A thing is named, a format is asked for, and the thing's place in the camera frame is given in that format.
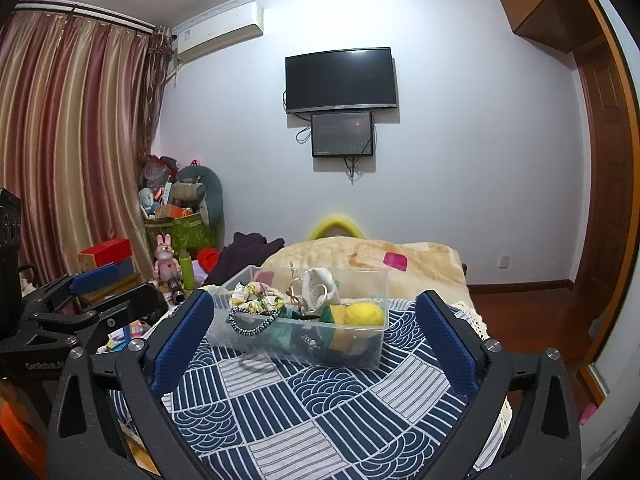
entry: air conditioner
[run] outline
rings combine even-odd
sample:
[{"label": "air conditioner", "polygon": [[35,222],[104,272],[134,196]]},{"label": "air conditioner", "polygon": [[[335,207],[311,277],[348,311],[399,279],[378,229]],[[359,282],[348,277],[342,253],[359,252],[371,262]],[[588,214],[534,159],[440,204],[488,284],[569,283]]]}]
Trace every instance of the air conditioner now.
[{"label": "air conditioner", "polygon": [[264,9],[257,3],[226,10],[193,25],[178,36],[178,57],[184,63],[263,34]]}]

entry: black and white bracelet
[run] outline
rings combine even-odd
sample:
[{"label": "black and white bracelet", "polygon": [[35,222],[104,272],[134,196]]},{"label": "black and white bracelet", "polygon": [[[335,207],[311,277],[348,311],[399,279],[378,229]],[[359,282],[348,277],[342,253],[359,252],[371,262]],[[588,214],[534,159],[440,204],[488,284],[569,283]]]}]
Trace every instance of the black and white bracelet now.
[{"label": "black and white bracelet", "polygon": [[231,328],[235,332],[238,332],[240,335],[258,335],[265,328],[267,328],[271,323],[276,321],[276,319],[278,319],[278,316],[280,315],[279,310],[270,310],[267,313],[267,319],[265,319],[262,323],[260,323],[260,325],[258,325],[255,328],[245,329],[245,328],[240,328],[236,323],[235,316],[236,316],[236,313],[238,312],[246,312],[246,311],[243,310],[242,308],[239,308],[238,306],[233,306],[231,308],[231,312],[229,313],[229,325],[231,325]]}]

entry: screw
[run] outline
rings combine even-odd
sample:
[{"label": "screw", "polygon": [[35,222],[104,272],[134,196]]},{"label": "screw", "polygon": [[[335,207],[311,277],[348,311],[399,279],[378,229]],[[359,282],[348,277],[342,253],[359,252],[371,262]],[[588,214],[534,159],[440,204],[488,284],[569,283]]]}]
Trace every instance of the screw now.
[{"label": "screw", "polygon": [[547,348],[545,353],[549,359],[553,359],[554,361],[558,361],[560,358],[560,352],[553,347]]},{"label": "screw", "polygon": [[129,350],[131,350],[132,352],[139,352],[140,350],[142,350],[145,346],[145,340],[144,339],[140,339],[139,337],[136,339],[132,339],[131,341],[129,341],[129,344],[127,345],[127,348]]},{"label": "screw", "polygon": [[78,359],[84,353],[84,349],[81,346],[76,346],[69,351],[69,357],[72,359]]},{"label": "screw", "polygon": [[500,350],[502,350],[502,343],[500,343],[500,341],[498,341],[497,339],[487,339],[484,342],[484,347],[489,351],[489,352],[499,352]]}]

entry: yellow arch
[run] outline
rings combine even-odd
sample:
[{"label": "yellow arch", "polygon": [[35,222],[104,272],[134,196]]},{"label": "yellow arch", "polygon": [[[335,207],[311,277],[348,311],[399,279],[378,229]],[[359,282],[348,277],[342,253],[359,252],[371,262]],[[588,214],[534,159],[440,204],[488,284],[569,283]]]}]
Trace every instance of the yellow arch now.
[{"label": "yellow arch", "polygon": [[344,216],[329,216],[329,218],[325,218],[322,220],[318,226],[313,230],[313,232],[309,235],[309,240],[318,240],[318,238],[322,238],[322,236],[329,230],[334,227],[339,227],[347,231],[349,236],[353,238],[364,238],[364,234],[360,229],[358,229],[357,225],[354,224],[348,218]]}]

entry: curtain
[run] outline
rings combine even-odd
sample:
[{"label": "curtain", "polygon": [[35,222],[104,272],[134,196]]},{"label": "curtain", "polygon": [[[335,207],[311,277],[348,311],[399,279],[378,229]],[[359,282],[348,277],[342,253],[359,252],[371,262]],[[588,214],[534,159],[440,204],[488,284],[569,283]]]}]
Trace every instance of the curtain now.
[{"label": "curtain", "polygon": [[171,30],[166,27],[156,27],[149,38],[140,89],[139,144],[136,153],[139,155],[138,160],[142,163],[146,162],[146,155],[151,153],[151,144],[156,136],[164,94],[164,80],[173,52]]},{"label": "curtain", "polygon": [[46,281],[117,237],[151,275],[135,162],[147,44],[126,27],[33,10],[0,32],[0,186],[22,199],[21,256]]}]

